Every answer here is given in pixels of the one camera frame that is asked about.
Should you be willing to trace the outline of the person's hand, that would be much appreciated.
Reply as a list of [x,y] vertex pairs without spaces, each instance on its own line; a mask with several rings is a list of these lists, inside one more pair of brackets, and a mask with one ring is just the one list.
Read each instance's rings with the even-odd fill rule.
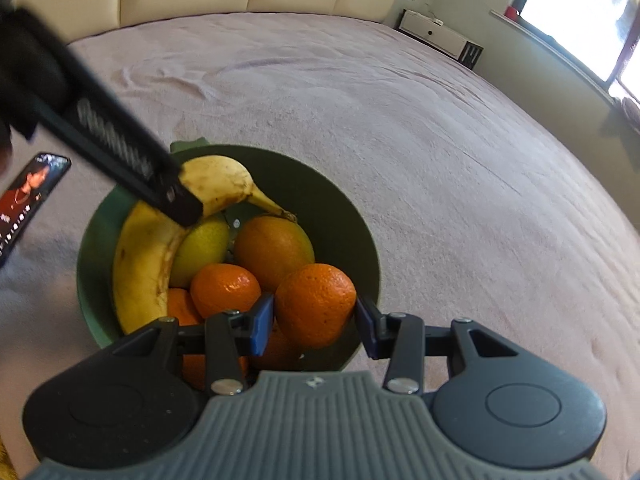
[[0,174],[5,174],[11,166],[12,155],[11,128],[0,122]]

